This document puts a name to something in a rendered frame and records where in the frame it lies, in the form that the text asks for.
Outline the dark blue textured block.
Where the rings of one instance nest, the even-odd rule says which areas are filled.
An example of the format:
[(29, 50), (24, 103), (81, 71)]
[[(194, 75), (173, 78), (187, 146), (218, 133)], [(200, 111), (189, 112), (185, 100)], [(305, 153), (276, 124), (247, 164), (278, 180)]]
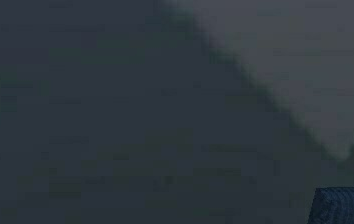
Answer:
[(307, 224), (354, 224), (354, 187), (317, 188)]

